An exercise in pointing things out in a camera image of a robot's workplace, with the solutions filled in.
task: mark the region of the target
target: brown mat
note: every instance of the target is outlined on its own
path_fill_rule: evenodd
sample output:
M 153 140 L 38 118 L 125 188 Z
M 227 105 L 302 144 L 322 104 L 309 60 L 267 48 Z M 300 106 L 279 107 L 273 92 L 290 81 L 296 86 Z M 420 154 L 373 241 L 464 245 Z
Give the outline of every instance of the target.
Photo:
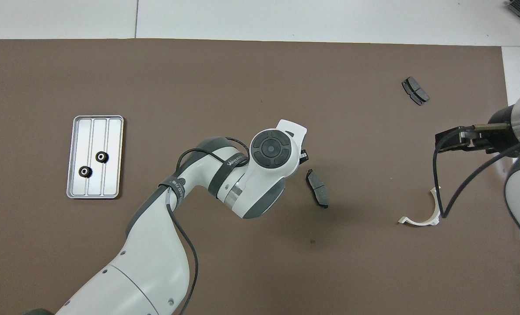
M 404 93 L 408 76 L 430 102 Z M 250 142 L 281 118 L 308 128 L 311 159 L 268 213 L 242 220 L 201 188 L 176 211 L 200 258 L 187 314 L 520 314 L 508 161 L 438 226 L 396 223 L 432 213 L 434 134 L 504 106 L 499 47 L 0 40 L 0 314 L 57 311 L 120 250 L 180 153 L 209 136 Z M 72 120 L 89 114 L 126 119 L 115 200 L 66 197 Z M 445 198 L 488 158 L 440 155 Z

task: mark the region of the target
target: white floor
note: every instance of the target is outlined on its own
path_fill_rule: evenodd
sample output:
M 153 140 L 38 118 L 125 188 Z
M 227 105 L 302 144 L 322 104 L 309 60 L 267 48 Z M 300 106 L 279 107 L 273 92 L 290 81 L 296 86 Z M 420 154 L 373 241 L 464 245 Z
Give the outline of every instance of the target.
M 505 0 L 0 0 L 0 39 L 195 38 L 502 46 L 520 97 L 520 19 Z

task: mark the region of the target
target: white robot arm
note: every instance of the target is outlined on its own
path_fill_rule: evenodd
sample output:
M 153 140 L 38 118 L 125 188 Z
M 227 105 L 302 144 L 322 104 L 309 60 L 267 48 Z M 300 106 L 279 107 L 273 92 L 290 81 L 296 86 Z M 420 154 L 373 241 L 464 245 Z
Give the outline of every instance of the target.
M 305 134 L 304 127 L 281 120 L 254 137 L 248 163 L 227 138 L 204 140 L 136 211 L 118 255 L 56 314 L 172 314 L 186 295 L 190 271 L 169 212 L 198 185 L 239 217 L 262 215 L 296 171 Z

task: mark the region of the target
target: metal tray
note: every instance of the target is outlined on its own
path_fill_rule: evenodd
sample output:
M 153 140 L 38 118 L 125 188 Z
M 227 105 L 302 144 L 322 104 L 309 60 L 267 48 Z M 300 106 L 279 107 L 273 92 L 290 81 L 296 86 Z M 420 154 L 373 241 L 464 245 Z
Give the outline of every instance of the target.
M 120 192 L 124 118 L 89 115 L 74 118 L 66 194 L 73 199 L 113 199 Z M 108 159 L 99 162 L 99 152 Z M 80 168 L 89 167 L 90 174 Z

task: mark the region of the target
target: black circular button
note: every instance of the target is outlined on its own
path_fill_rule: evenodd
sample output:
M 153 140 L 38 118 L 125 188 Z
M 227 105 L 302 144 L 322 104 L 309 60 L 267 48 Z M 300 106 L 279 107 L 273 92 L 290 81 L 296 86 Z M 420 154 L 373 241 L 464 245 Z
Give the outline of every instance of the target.
M 275 158 L 280 154 L 280 142 L 275 139 L 268 139 L 262 144 L 262 153 L 268 158 Z
M 264 168 L 281 167 L 291 156 L 291 140 L 279 130 L 263 131 L 254 137 L 252 143 L 250 155 Z

